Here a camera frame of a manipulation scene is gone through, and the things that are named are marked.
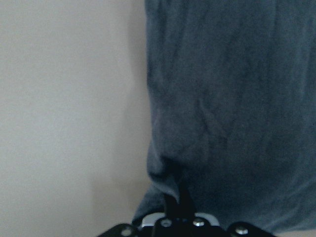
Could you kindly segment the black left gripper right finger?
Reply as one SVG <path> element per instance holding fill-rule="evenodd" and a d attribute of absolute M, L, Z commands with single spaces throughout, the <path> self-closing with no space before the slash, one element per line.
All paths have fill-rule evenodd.
<path fill-rule="evenodd" d="M 182 219 L 192 220 L 195 217 L 194 201 L 186 182 L 181 182 L 179 185 L 179 211 Z"/>

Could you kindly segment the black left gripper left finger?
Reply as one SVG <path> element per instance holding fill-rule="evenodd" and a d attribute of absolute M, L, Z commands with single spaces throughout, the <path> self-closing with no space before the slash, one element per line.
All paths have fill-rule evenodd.
<path fill-rule="evenodd" d="M 177 200 L 168 194 L 164 194 L 164 212 L 168 219 L 180 219 L 181 209 Z"/>

